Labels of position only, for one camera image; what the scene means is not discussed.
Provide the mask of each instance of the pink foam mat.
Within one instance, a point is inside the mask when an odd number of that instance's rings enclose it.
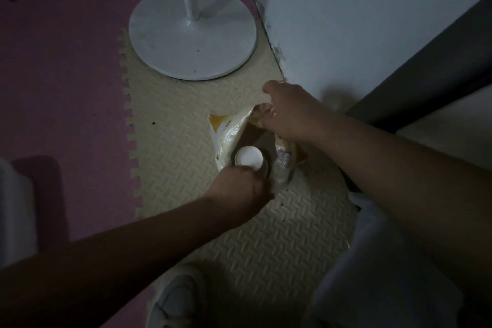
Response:
[[[117,48],[139,1],[0,0],[0,157],[34,181],[42,250],[135,220]],[[143,326],[147,297],[106,326]]]

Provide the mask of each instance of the shoe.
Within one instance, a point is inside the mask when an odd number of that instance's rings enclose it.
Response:
[[[197,328],[205,323],[207,297],[202,273],[178,265],[153,284],[156,294],[149,301],[147,328]]]

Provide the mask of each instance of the forearm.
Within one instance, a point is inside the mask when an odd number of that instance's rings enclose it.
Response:
[[[227,229],[213,202],[199,199],[11,265],[0,271],[0,325],[100,326]]]
[[[490,283],[489,171],[337,114],[320,119],[312,142],[455,279]]]

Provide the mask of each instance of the left hand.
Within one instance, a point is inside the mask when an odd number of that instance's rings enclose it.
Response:
[[[272,200],[270,181],[248,166],[222,169],[204,195],[218,206],[230,228],[246,223]]]

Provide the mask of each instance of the textured mat surface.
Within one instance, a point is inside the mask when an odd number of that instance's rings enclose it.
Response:
[[[203,194],[217,174],[207,115],[231,113],[267,101],[261,87],[282,80],[262,27],[255,52],[242,68],[218,80],[179,81],[151,70],[131,48],[129,94],[144,206],[151,216]],[[221,326],[297,325],[310,294],[347,249],[356,216],[339,170],[310,151],[288,189],[254,219],[194,252],[208,280],[210,322]]]

